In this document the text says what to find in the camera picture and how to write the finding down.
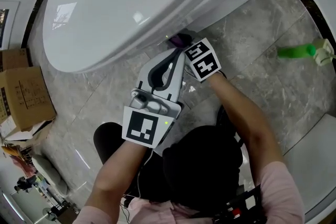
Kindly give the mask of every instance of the window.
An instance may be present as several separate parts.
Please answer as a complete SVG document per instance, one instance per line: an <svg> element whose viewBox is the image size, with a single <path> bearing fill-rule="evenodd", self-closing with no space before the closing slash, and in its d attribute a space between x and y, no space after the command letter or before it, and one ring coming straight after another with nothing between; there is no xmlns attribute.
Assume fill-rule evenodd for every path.
<svg viewBox="0 0 336 224"><path fill-rule="evenodd" d="M4 36L8 13L9 13L9 9L0 9L0 48L2 47L2 39Z"/></svg>

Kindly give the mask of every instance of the toilet lid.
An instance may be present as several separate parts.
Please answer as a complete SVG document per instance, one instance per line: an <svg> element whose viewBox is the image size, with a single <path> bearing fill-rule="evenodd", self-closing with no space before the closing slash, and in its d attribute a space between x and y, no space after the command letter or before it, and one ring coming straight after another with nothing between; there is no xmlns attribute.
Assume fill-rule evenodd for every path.
<svg viewBox="0 0 336 224"><path fill-rule="evenodd" d="M85 71L132 46L183 1L48 0L43 25L47 58L58 70Z"/></svg>

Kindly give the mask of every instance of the pink sleeve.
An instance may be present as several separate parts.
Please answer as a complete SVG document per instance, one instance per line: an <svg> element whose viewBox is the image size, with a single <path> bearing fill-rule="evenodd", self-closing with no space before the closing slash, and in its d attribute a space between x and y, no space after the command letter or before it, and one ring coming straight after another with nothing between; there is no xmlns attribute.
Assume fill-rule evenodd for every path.
<svg viewBox="0 0 336 224"><path fill-rule="evenodd" d="M112 224L112 219L96 207L84 206L73 224Z"/></svg>
<svg viewBox="0 0 336 224"><path fill-rule="evenodd" d="M284 163L266 165L259 181L267 224L304 223L303 202Z"/></svg>

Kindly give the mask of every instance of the pink shirt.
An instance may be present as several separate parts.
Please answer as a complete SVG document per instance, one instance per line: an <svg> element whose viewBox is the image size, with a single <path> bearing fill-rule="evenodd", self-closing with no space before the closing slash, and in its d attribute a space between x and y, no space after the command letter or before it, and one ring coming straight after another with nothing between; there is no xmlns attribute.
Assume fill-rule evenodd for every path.
<svg viewBox="0 0 336 224"><path fill-rule="evenodd" d="M304 223L303 203L284 163L273 162L262 169L262 204L267 224ZM212 224L211 218L189 217L197 213L184 206L171 203L151 204L135 198L129 205L131 224ZM112 224L111 218L102 210L85 206L73 224Z"/></svg>

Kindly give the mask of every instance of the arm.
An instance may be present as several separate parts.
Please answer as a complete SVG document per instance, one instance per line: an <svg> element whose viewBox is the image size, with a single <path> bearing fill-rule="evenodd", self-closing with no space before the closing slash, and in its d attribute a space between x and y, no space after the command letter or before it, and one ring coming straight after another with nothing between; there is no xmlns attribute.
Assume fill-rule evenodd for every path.
<svg viewBox="0 0 336 224"><path fill-rule="evenodd" d="M231 122L243 139L256 183L261 170L274 161L284 162L274 133L262 110L219 73L207 79Z"/></svg>
<svg viewBox="0 0 336 224"><path fill-rule="evenodd" d="M146 150L144 146L125 141L99 171L85 205L101 209L112 218L112 223L117 223L121 198L131 185Z"/></svg>

